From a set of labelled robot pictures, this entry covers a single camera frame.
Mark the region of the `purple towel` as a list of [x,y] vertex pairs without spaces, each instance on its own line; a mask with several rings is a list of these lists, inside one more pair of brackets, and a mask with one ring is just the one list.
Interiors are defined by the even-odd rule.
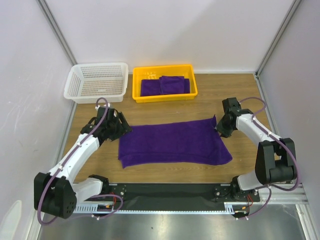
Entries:
[[[189,94],[190,93],[190,80],[188,78],[184,79],[184,93],[182,94]],[[141,82],[141,90],[140,96],[141,97],[148,97],[148,96],[158,96],[158,95],[167,95],[162,94],[160,89],[160,80],[155,79],[143,79]]]
[[154,125],[136,125],[119,140],[122,167],[142,164],[225,165],[233,157],[215,130],[216,117]]
[[185,92],[185,79],[182,76],[162,76],[159,81],[162,95],[183,94]]

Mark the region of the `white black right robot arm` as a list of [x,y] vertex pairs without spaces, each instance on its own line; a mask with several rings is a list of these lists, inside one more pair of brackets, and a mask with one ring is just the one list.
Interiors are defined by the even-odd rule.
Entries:
[[273,133],[235,97],[222,100],[222,106],[224,115],[215,127],[220,136],[229,138],[238,130],[257,146],[254,170],[232,179],[230,196],[242,201],[249,192],[262,188],[294,191],[300,184],[294,141]]

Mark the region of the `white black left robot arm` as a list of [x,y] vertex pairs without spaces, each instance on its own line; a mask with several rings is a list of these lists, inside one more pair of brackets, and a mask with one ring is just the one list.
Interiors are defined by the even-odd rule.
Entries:
[[47,173],[39,172],[33,180],[33,204],[38,220],[46,213],[55,218],[69,218],[77,204],[97,198],[114,199],[109,180],[92,174],[75,183],[79,171],[90,156],[107,141],[114,141],[132,128],[123,113],[107,106],[97,107],[97,115],[80,131],[80,134],[63,159]]

